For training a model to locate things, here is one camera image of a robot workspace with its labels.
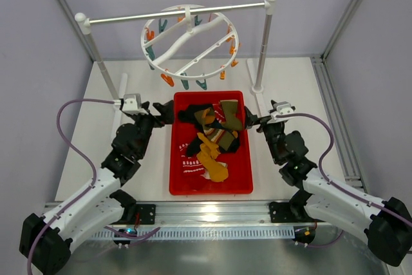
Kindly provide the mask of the olive orange sock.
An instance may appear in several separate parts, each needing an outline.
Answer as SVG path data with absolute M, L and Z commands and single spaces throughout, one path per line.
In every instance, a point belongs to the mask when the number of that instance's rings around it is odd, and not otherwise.
M 238 112 L 238 101 L 234 99 L 221 100 L 220 106 L 225 116 L 223 127 L 234 131 L 241 131 L 243 129 L 243 123 L 236 116 Z

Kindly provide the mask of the yellow sock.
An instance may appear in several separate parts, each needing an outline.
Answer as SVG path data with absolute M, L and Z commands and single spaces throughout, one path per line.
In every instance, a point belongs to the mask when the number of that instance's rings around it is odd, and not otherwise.
M 212 159 L 217 159 L 221 154 L 219 145 L 209 140 L 203 133 L 197 133 L 197 136 L 201 141 L 201 151 L 210 155 Z

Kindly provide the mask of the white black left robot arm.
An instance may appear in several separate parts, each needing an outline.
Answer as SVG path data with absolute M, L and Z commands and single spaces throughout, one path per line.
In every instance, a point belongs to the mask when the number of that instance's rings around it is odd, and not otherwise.
M 111 152 L 96 168 L 93 162 L 70 141 L 91 167 L 92 177 L 67 200 L 51 211 L 29 215 L 23 222 L 20 253 L 26 257 L 26 271 L 36 268 L 41 274 L 56 274 L 74 251 L 91 235 L 112 223 L 130 222 L 137 212 L 136 200 L 122 190 L 140 168 L 152 132 L 174 122 L 174 102 L 142 102 L 139 95 L 117 100 L 100 100 L 110 104 L 132 121 L 121 125 L 111 143 Z M 153 106 L 158 115 L 153 115 Z

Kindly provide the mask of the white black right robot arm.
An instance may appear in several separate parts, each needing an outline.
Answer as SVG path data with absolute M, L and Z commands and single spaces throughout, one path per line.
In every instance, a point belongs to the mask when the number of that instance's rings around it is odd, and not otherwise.
M 298 191 L 290 199 L 291 212 L 330 223 L 364 242 L 381 261 L 398 267 L 411 252 L 411 214 L 399 199 L 388 200 L 363 193 L 327 174 L 323 160 L 332 150 L 334 136 L 320 118 L 298 113 L 288 102 L 272 102 L 269 115 L 258 117 L 245 108 L 245 128 L 263 133 L 272 160 L 280 166 L 282 179 Z M 318 122 L 329 136 L 329 144 L 317 163 L 307 158 L 308 148 L 300 132 L 285 133 L 285 124 L 294 117 Z

